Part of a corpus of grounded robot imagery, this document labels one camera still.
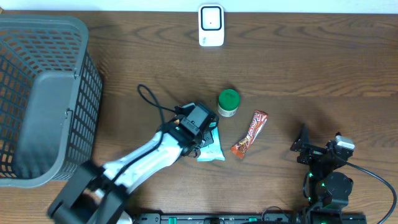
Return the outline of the white barcode scanner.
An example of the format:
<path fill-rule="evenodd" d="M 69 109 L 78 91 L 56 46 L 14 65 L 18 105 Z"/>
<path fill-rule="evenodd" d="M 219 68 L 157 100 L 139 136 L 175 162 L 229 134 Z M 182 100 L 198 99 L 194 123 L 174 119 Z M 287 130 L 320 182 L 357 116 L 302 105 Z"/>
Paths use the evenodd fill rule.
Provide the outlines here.
<path fill-rule="evenodd" d="M 224 44 L 224 9 L 219 4 L 203 4 L 198 10 L 198 42 L 202 47 Z"/>

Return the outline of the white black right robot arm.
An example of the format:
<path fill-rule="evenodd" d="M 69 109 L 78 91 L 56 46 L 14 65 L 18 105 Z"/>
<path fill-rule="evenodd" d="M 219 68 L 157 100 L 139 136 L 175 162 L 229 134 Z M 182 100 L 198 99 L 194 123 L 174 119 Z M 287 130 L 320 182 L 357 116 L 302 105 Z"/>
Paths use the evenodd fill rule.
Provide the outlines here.
<path fill-rule="evenodd" d="M 310 143 L 303 125 L 290 150 L 299 153 L 297 162 L 309 166 L 303 181 L 303 195 L 308 206 L 297 213 L 300 223 L 342 223 L 342 209 L 348 205 L 353 181 L 337 169 L 353 155 L 352 139 L 336 133 L 324 147 Z"/>

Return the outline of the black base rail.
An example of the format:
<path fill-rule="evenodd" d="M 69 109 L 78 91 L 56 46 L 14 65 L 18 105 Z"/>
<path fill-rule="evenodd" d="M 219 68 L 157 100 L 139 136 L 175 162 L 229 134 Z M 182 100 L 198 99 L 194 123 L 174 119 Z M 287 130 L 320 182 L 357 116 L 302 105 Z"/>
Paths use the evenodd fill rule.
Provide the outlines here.
<path fill-rule="evenodd" d="M 261 214 L 159 214 L 142 213 L 133 219 L 133 224 L 239 224 L 239 223 L 305 223 L 298 215 L 282 212 Z"/>

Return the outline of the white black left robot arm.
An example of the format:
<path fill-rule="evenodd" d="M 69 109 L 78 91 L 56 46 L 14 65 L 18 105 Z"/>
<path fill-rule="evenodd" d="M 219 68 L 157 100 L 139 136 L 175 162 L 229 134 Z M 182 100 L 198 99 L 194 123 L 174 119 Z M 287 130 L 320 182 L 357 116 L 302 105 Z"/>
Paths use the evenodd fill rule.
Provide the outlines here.
<path fill-rule="evenodd" d="M 119 223 L 132 192 L 159 170 L 209 144 L 218 117 L 197 121 L 177 115 L 132 153 L 97 166 L 84 162 L 47 210 L 55 223 Z"/>

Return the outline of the teal snack packet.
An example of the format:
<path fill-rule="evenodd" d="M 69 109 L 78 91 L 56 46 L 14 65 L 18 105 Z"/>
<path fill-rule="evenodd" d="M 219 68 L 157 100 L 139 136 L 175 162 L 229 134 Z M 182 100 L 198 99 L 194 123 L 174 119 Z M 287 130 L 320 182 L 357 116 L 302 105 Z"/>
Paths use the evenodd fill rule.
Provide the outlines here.
<path fill-rule="evenodd" d="M 200 155 L 197 158 L 198 162 L 210 162 L 213 160 L 224 161 L 225 157 L 221 148 L 221 141 L 219 137 L 218 127 L 215 122 L 210 124 L 211 137 L 213 142 L 200 149 Z"/>

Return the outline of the green lid jar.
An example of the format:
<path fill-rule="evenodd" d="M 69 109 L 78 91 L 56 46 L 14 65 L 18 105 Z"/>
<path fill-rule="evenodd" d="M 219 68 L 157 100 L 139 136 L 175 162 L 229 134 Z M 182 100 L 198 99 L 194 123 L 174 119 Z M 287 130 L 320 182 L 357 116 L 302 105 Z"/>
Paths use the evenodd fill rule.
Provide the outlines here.
<path fill-rule="evenodd" d="M 218 97 L 218 112 L 224 117 L 235 115 L 240 104 L 240 95 L 236 90 L 225 89 Z"/>

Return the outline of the red chocolate bar wrapper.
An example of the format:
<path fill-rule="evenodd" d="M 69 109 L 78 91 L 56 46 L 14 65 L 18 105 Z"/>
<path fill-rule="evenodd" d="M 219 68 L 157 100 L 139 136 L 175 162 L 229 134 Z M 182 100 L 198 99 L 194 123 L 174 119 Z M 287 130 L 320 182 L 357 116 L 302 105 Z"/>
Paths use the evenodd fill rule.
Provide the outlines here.
<path fill-rule="evenodd" d="M 240 159 L 244 158 L 246 152 L 251 147 L 254 140 L 257 138 L 257 135 L 262 131 L 265 123 L 267 122 L 268 116 L 269 115 L 263 111 L 254 111 L 246 137 L 237 142 L 231 148 L 231 152 L 233 154 L 235 154 Z"/>

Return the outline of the grey plastic basket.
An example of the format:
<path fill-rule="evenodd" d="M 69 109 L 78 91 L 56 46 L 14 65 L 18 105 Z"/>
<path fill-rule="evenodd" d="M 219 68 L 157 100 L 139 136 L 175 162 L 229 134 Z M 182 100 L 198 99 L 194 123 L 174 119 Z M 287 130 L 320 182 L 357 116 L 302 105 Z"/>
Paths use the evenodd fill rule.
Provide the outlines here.
<path fill-rule="evenodd" d="M 70 16 L 1 16 L 1 186 L 67 180 L 92 155 L 103 78 Z"/>

